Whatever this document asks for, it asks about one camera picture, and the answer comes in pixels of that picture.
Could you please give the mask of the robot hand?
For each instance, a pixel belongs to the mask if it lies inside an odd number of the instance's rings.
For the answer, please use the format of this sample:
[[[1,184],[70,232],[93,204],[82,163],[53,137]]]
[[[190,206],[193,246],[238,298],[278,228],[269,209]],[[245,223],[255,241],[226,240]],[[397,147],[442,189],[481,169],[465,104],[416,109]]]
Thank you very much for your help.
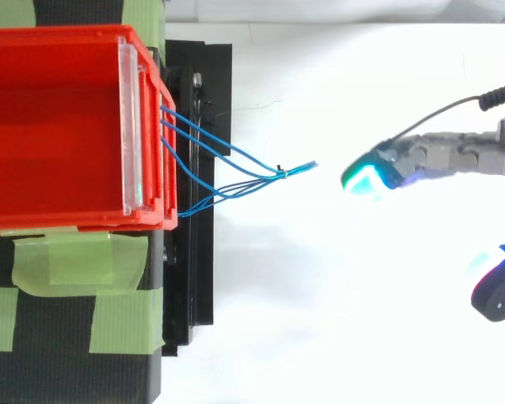
[[[343,190],[363,195],[462,173],[505,177],[505,116],[493,131],[436,132],[382,141],[347,166],[340,181]],[[505,242],[499,249],[502,257],[470,298],[472,307],[490,322],[505,321]]]

